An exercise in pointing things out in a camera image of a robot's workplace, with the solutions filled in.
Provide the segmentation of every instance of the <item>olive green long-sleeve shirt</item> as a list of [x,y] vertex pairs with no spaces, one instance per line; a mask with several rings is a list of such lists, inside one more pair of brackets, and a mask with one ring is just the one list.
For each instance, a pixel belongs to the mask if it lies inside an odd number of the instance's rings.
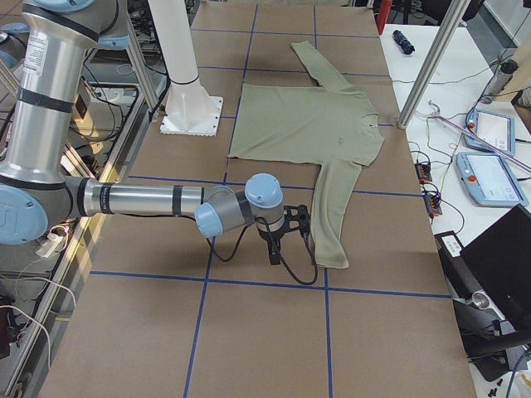
[[347,268],[343,215],[362,165],[382,146],[378,114],[307,41],[292,47],[319,87],[244,85],[229,157],[319,164],[311,211],[315,259]]

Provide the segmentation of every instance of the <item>red object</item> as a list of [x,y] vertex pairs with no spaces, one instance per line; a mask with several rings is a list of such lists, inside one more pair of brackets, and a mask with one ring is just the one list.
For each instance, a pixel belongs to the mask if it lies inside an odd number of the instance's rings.
[[376,20],[376,26],[378,28],[378,34],[381,35],[383,32],[383,27],[387,23],[389,18],[389,13],[391,12],[392,0],[382,0],[380,5],[380,11],[378,12],[378,19]]

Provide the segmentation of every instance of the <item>white metal pillar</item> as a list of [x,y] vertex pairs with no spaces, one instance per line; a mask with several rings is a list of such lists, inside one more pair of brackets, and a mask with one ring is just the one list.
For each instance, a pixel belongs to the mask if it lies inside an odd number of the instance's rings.
[[149,7],[172,81],[161,133],[216,135],[223,98],[199,81],[184,0],[149,0]]

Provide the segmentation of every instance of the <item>white cable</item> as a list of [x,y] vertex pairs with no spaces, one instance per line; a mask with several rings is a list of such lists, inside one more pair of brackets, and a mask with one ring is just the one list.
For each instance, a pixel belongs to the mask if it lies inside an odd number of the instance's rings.
[[10,309],[14,309],[15,311],[18,311],[19,313],[24,315],[26,318],[34,322],[46,334],[46,340],[48,341],[48,370],[50,370],[51,368],[51,338],[50,338],[50,333],[46,330],[44,325],[38,322],[35,318],[30,317],[27,313],[22,311],[19,307],[15,307],[12,305],[0,305],[0,308],[10,308]]
[[53,280],[50,280],[50,279],[47,279],[47,278],[42,278],[41,276],[30,276],[30,277],[27,277],[27,278],[8,278],[7,276],[5,276],[3,274],[0,274],[0,278],[5,279],[5,280],[14,280],[16,282],[19,281],[19,280],[43,280],[43,281],[45,281],[45,282],[47,282],[49,284],[53,284],[54,286],[57,286],[60,289],[66,290],[70,294],[70,296],[72,297],[72,302],[74,303],[74,308],[77,305],[76,296],[74,295],[74,292],[72,292],[66,286],[63,286],[62,284],[58,284],[57,282],[54,282]]

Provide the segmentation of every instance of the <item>metal frame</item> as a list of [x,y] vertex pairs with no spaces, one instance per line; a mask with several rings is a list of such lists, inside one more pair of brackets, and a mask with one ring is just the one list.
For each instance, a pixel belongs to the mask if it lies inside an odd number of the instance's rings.
[[451,38],[454,36],[454,32],[459,26],[461,18],[465,15],[466,8],[469,4],[470,0],[452,0],[435,40],[422,64],[421,72],[415,79],[415,84],[402,108],[402,112],[397,121],[399,129],[405,129],[412,119],[427,86],[430,84],[430,79],[435,73],[435,69],[439,65],[439,62],[445,53],[445,49],[448,47]]

